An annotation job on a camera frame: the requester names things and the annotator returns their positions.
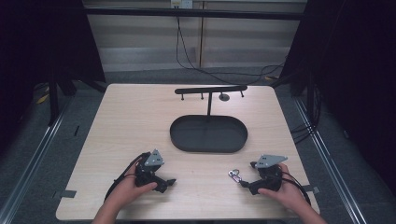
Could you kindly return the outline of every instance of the wire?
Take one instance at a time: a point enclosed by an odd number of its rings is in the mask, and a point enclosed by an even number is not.
[[[186,55],[186,58],[187,58],[187,61],[188,61],[189,65],[190,65],[190,67],[187,67],[187,66],[183,65],[183,64],[180,62],[179,58],[178,58],[178,45],[179,45],[179,42],[180,42],[179,39],[181,39],[181,42],[182,42],[182,44],[183,44],[184,53],[185,53],[185,55]],[[189,70],[198,71],[198,72],[200,72],[200,73],[209,75],[209,76],[211,76],[211,77],[217,79],[218,81],[221,81],[221,82],[224,82],[224,83],[227,83],[227,84],[231,84],[231,85],[250,85],[250,84],[254,84],[254,83],[260,81],[260,80],[262,79],[263,76],[266,76],[266,75],[269,75],[269,74],[274,73],[278,68],[283,67],[283,64],[284,64],[284,63],[281,63],[281,64],[277,64],[277,65],[267,65],[267,66],[264,66],[259,74],[229,73],[229,72],[216,72],[216,73],[213,73],[213,72],[207,72],[207,71],[205,71],[205,70],[203,70],[203,69],[196,68],[196,67],[191,63],[191,60],[190,60],[189,55],[188,55],[188,53],[187,53],[186,44],[185,44],[184,37],[183,37],[183,34],[182,34],[182,32],[181,32],[181,28],[180,28],[180,18],[179,18],[179,17],[177,17],[177,47],[176,47],[176,51],[177,51],[177,63],[178,63],[181,67],[183,67],[183,68],[185,68],[185,69],[189,69]],[[265,73],[264,73],[264,70],[267,69],[267,68],[270,68],[270,67],[274,67],[274,68],[273,68],[272,70],[270,70],[269,72],[265,72]],[[215,76],[215,75],[238,75],[238,76],[246,76],[246,77],[255,77],[255,79],[252,80],[252,81],[249,81],[249,82],[247,82],[247,83],[236,83],[236,82],[227,81],[227,80],[222,79],[222,78],[220,78],[220,77],[217,77],[217,76]]]
[[[319,124],[320,113],[321,113],[321,102],[322,102],[322,95],[320,94],[318,87],[314,86],[314,115],[312,120],[308,123],[303,123],[298,125],[296,128],[292,129],[290,133],[300,133],[303,131],[308,131],[308,133],[301,134],[299,136],[293,137],[294,144],[297,145],[304,141],[312,132],[314,132]]]
[[[278,180],[282,180],[282,181],[285,181],[285,182],[288,182],[288,183],[291,183],[292,185],[297,187],[297,189],[300,190],[300,192],[303,194],[306,202],[309,203],[309,205],[311,205],[311,200],[309,199],[309,196],[306,193],[306,190],[303,188],[303,186],[300,184],[300,182],[298,182],[298,180],[294,176],[289,174],[289,173],[282,172],[282,174],[290,176],[292,180],[289,180],[289,179],[286,179],[286,178],[283,178],[283,177],[280,177],[280,176],[277,176],[277,175],[266,175],[266,176],[272,177],[272,178],[275,178],[275,179],[278,179]]]
[[[107,197],[110,195],[110,193],[113,191],[113,189],[114,189],[125,177],[128,176],[128,175],[125,175],[125,174],[129,171],[129,169],[131,168],[131,166],[133,166],[134,163],[137,162],[140,158],[142,158],[142,157],[144,157],[144,156],[146,156],[146,155],[148,155],[148,154],[149,154],[149,152],[142,153],[142,154],[140,154],[138,157],[134,158],[133,161],[131,161],[131,163],[126,167],[126,169],[122,172],[122,174],[119,176],[119,178],[117,178],[117,179],[114,180],[113,184],[110,186],[110,189],[108,189],[108,191],[107,191],[107,194],[106,194],[106,196],[105,196],[105,200],[106,200]]]

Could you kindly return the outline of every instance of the human hand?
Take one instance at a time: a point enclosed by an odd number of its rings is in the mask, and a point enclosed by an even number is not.
[[[139,161],[136,161],[125,173],[125,178],[111,191],[107,199],[100,207],[93,223],[114,223],[121,208],[136,200],[140,195],[157,188],[157,183],[152,182],[142,187],[134,183],[136,176],[134,171]]]
[[[109,201],[121,209],[123,206],[136,200],[140,195],[157,188],[157,183],[155,182],[141,187],[136,186],[134,171],[139,162],[140,160],[136,161],[125,173],[125,178],[113,189],[105,203]]]
[[[280,163],[279,166],[283,173],[289,173],[287,165]],[[293,179],[291,179],[291,177],[287,174],[283,174],[282,177],[284,179],[293,181]],[[293,211],[295,211],[301,205],[309,205],[300,190],[287,181],[282,181],[282,185],[278,191],[259,189],[258,192],[262,195],[277,200],[278,202],[283,204],[283,206]]]
[[[288,166],[280,163],[280,169],[284,179],[294,181],[289,174]],[[290,183],[289,181],[282,181],[282,185],[278,191],[272,191],[270,189],[259,189],[258,192],[262,195],[268,196],[272,199],[277,200],[286,208],[292,210],[297,216],[300,217],[304,224],[326,224],[326,221],[311,207],[311,205],[305,200],[300,190]]]

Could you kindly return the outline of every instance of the wall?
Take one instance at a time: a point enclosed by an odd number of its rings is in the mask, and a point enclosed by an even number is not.
[[[303,12],[304,0],[193,1],[193,8],[267,12]],[[86,6],[169,8],[170,0],[85,0]],[[188,60],[177,19],[150,16],[89,15],[105,72],[179,68]],[[265,66],[285,61],[298,21],[180,18],[194,66]]]

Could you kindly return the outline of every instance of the wooden table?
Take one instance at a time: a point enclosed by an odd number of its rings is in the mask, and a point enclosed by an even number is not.
[[[232,154],[191,153],[177,149],[171,142],[169,128],[183,115],[204,115],[207,95],[175,94],[175,89],[203,86],[112,84],[107,88],[78,162],[67,185],[76,190],[75,198],[62,198],[56,217],[60,220],[91,220],[102,205],[105,194],[125,167],[142,152],[157,148],[163,165],[156,175],[176,178],[165,193],[149,192],[118,215],[131,220],[216,220],[267,219],[295,217],[279,203],[261,195],[251,195],[228,176],[239,169],[244,180],[260,179],[250,167],[261,154],[282,155],[290,172],[302,185],[308,179],[290,135],[274,90],[248,87],[227,92],[223,102],[213,94],[212,115],[240,119],[248,130],[245,146]],[[312,206],[318,204],[308,192]]]

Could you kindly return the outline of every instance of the vertical pole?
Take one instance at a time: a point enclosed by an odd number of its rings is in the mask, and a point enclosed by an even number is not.
[[[209,93],[209,101],[207,102],[207,117],[206,121],[210,121],[210,110],[212,108],[212,92]]]

